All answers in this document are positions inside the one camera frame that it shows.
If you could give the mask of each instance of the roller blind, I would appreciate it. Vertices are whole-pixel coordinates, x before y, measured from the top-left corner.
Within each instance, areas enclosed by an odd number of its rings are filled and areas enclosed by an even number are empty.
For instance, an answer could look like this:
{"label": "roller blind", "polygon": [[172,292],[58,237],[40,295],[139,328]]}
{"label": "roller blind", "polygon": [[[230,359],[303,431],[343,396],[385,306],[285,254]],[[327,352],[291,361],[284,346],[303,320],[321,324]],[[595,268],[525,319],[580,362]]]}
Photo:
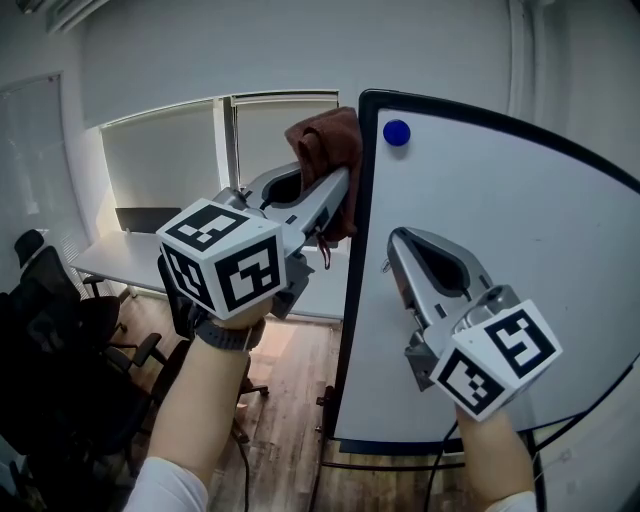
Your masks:
{"label": "roller blind", "polygon": [[210,101],[105,127],[102,140],[119,208],[185,208],[220,191]]}
{"label": "roller blind", "polygon": [[240,104],[237,108],[238,170],[247,185],[268,170],[296,160],[284,138],[291,125],[336,108],[332,101],[277,101]]}

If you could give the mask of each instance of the blue magnet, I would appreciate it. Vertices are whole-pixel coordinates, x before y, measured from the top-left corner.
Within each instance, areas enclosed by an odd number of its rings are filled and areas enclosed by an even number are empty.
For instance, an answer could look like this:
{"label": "blue magnet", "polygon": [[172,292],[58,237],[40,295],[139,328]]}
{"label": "blue magnet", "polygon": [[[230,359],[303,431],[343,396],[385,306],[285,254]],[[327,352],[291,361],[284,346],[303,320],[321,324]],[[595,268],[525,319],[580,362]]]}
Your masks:
{"label": "blue magnet", "polygon": [[409,125],[400,119],[388,121],[382,130],[384,140],[392,146],[404,146],[411,138]]}

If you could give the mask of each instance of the white sleeve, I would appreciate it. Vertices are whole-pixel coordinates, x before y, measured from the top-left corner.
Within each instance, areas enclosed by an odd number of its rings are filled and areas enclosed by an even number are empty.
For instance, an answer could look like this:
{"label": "white sleeve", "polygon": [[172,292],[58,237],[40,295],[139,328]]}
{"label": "white sleeve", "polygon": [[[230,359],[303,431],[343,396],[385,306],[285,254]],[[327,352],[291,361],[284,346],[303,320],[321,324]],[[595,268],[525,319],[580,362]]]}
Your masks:
{"label": "white sleeve", "polygon": [[205,512],[207,489],[190,471],[173,462],[144,461],[124,512]]}
{"label": "white sleeve", "polygon": [[494,503],[486,512],[536,512],[536,510],[536,495],[527,491]]}

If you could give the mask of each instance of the brown cloth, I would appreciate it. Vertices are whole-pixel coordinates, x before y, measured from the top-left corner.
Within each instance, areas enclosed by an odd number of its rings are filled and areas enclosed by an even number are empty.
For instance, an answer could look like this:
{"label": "brown cloth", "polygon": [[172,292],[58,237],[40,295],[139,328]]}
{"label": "brown cloth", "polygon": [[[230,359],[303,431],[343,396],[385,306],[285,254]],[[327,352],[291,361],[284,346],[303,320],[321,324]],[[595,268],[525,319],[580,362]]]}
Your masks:
{"label": "brown cloth", "polygon": [[355,109],[323,112],[294,124],[284,136],[300,162],[302,191],[340,167],[349,168],[349,191],[323,235],[327,242],[355,235],[353,217],[362,167],[362,136]]}

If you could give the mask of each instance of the wooden floor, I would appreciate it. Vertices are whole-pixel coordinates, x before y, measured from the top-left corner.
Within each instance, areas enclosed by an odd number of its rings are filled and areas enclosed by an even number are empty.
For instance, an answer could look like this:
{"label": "wooden floor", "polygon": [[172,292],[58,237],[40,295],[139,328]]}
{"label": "wooden floor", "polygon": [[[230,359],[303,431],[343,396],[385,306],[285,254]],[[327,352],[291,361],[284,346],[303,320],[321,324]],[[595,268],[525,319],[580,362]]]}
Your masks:
{"label": "wooden floor", "polygon": [[[121,321],[129,327],[114,342],[139,343],[149,332],[162,334],[159,348],[169,355],[180,338],[173,331],[168,303],[138,296],[127,299]],[[249,376],[267,384],[270,395],[240,399],[236,417],[249,434],[245,445],[251,469],[251,511],[307,509],[319,449],[321,408],[316,398],[333,384],[340,332],[326,326],[270,321],[262,342],[252,351]],[[132,370],[134,381],[150,389],[160,371],[149,360]],[[155,414],[148,419],[149,428]],[[134,457],[141,463],[147,439],[138,435]],[[414,466],[433,463],[431,457],[377,457],[341,454],[329,442],[325,459],[366,465]],[[443,462],[456,462],[444,459]],[[429,472],[371,472],[324,468],[316,511],[418,511],[423,509]],[[209,487],[210,511],[242,511],[244,466],[238,448],[229,442]],[[473,510],[464,470],[436,474],[431,511]]]}

